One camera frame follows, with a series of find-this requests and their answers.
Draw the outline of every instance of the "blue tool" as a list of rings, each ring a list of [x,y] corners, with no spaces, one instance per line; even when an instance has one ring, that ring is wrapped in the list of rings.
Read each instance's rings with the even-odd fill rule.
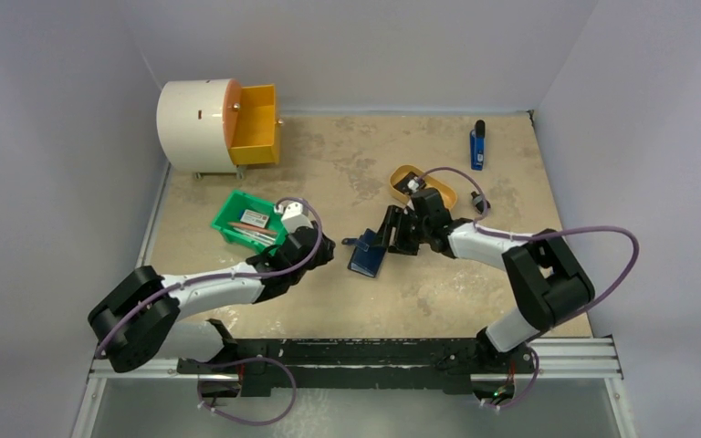
[[[474,130],[469,133],[472,169],[481,171],[485,165],[485,121],[477,120]]]
[[[375,232],[367,228],[358,239],[342,239],[343,245],[355,246],[348,263],[348,269],[363,276],[372,278],[377,276],[382,259],[385,257],[386,248],[385,246],[371,246],[375,236]]]

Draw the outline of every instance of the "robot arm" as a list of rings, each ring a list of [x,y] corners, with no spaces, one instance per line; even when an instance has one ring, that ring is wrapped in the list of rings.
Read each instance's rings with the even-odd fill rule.
[[[279,297],[295,286],[307,271],[326,265],[333,258],[334,242],[325,235],[319,236],[307,216],[301,214],[301,205],[292,205],[287,207],[282,220],[288,231],[286,241],[243,263],[190,276],[160,276],[151,266],[134,269],[88,315],[88,323],[100,342],[126,319],[105,346],[112,368],[127,372],[153,358],[178,320],[214,308],[256,304]],[[289,215],[293,210],[299,213]],[[285,275],[267,275],[288,270],[304,260],[318,239],[318,251],[301,268]],[[127,318],[149,299],[152,300],[150,304]],[[225,333],[226,329],[221,328],[222,337]]]
[[[478,347],[489,358],[508,354],[551,330],[594,299],[591,281],[563,238],[543,236],[552,230],[539,233],[539,238],[520,235],[529,241],[494,237],[479,233],[470,219],[454,220],[434,188],[415,192],[410,200],[406,209],[389,207],[376,245],[416,255],[420,244],[428,244],[444,256],[507,271],[517,306],[477,334]]]

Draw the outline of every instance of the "green plastic bin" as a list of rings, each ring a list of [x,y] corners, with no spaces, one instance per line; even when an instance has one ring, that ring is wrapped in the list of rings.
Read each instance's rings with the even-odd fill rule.
[[[267,246],[253,240],[247,235],[238,233],[229,223],[240,222],[240,216],[243,214],[244,210],[252,210],[257,213],[266,214],[270,216],[267,221],[267,229],[277,232],[275,236],[276,245],[280,245],[286,240],[287,233],[283,224],[280,223],[280,216],[273,210],[274,207],[275,205],[269,201],[259,199],[239,190],[233,190],[224,206],[222,206],[222,209],[214,218],[214,221],[211,222],[211,227],[218,230],[230,244],[247,246],[259,254],[264,251]]]

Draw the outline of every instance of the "white wall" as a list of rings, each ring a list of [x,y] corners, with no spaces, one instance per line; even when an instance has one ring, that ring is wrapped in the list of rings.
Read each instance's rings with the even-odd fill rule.
[[[159,90],[111,0],[0,2],[0,436],[68,436],[88,311],[134,266]]]
[[[120,1],[161,82],[274,82],[306,111],[533,109],[597,3]]]
[[[601,0],[537,119],[563,223],[641,240],[591,313],[613,333],[642,436],[701,436],[701,2]],[[629,245],[571,239],[606,283]]]

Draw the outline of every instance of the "white cylindrical container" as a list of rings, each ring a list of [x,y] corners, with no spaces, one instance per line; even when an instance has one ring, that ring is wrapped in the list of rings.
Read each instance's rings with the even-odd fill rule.
[[[229,148],[240,91],[234,79],[165,84],[157,103],[157,134],[173,167],[200,173],[235,172]]]

